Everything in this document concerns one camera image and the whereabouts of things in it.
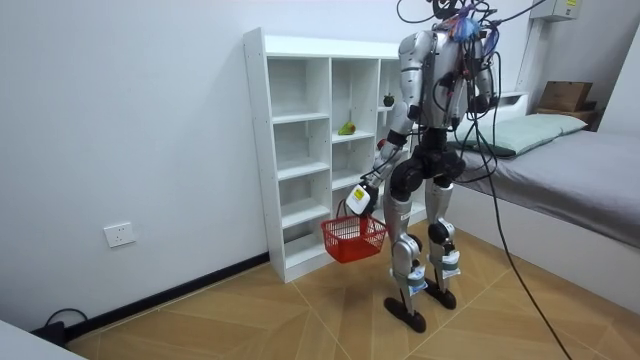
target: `wooden floor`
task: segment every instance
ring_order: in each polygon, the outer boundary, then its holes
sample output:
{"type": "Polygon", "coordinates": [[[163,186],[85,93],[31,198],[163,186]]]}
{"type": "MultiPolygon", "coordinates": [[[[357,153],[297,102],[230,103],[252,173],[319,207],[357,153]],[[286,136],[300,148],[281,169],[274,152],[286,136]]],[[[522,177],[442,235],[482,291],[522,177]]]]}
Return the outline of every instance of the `wooden floor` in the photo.
{"type": "MultiPolygon", "coordinates": [[[[412,232],[425,234],[425,224],[412,232]]],[[[452,290],[458,308],[446,310],[424,293],[413,298],[427,319],[424,334],[382,306],[398,294],[386,250],[290,284],[267,264],[85,336],[70,349],[100,360],[563,359],[502,250],[463,232],[457,246],[462,275],[452,290]]],[[[640,358],[640,316],[522,260],[517,264],[573,359],[640,358]]]]}

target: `green fruit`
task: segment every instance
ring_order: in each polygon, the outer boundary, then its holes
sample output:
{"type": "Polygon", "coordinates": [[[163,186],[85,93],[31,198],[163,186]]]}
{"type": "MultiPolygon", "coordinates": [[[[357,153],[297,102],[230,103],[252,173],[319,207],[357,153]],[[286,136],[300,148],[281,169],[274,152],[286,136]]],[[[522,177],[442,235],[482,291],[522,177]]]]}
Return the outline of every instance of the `green fruit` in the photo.
{"type": "Polygon", "coordinates": [[[353,135],[355,132],[356,126],[351,121],[347,121],[338,131],[338,135],[353,135]]]}
{"type": "Polygon", "coordinates": [[[393,95],[391,95],[391,93],[389,93],[389,95],[385,95],[384,99],[382,100],[382,103],[386,107],[392,107],[394,102],[395,98],[393,97],[393,95]]]}

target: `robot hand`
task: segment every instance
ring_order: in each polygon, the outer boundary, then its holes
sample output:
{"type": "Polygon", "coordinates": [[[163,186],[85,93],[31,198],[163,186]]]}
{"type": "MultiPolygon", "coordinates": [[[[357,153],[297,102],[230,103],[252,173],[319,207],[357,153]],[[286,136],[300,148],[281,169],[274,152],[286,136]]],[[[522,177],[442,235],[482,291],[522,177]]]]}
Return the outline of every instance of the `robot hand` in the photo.
{"type": "Polygon", "coordinates": [[[369,185],[369,183],[364,180],[351,190],[349,197],[347,197],[347,206],[356,215],[369,216],[373,214],[373,210],[378,202],[378,194],[378,188],[369,185]]]}

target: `gray bed sheet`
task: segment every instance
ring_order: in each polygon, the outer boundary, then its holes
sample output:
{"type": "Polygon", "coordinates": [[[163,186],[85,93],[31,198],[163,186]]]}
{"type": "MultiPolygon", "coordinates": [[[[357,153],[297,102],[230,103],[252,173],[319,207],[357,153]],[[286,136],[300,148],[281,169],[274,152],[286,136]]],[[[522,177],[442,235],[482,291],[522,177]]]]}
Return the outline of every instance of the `gray bed sheet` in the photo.
{"type": "MultiPolygon", "coordinates": [[[[640,248],[639,151],[638,139],[579,131],[498,160],[492,179],[500,199],[640,248]]],[[[469,170],[482,165],[478,153],[463,159],[469,170]]],[[[491,194],[486,179],[464,186],[491,194]]]]}

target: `robot leg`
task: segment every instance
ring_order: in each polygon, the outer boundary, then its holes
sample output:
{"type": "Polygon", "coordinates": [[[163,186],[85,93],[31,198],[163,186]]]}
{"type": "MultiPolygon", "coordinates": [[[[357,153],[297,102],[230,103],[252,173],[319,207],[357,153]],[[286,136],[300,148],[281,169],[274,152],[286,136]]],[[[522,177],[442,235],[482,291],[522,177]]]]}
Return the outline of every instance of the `robot leg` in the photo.
{"type": "Polygon", "coordinates": [[[391,275],[400,288],[402,301],[387,298],[384,306],[396,318],[405,322],[418,333],[427,329],[424,317],[415,310],[411,297],[426,287],[424,265],[420,265],[418,257],[422,244],[417,237],[407,234],[411,200],[398,201],[389,195],[387,188],[383,201],[384,217],[389,230],[391,244],[391,275]]]}
{"type": "Polygon", "coordinates": [[[425,291],[447,309],[455,309],[456,297],[449,291],[449,277],[460,274],[458,259],[460,253],[453,243],[455,228],[444,220],[449,207],[453,184],[444,177],[434,178],[427,184],[425,203],[429,218],[429,255],[433,265],[435,281],[426,279],[425,291]]]}

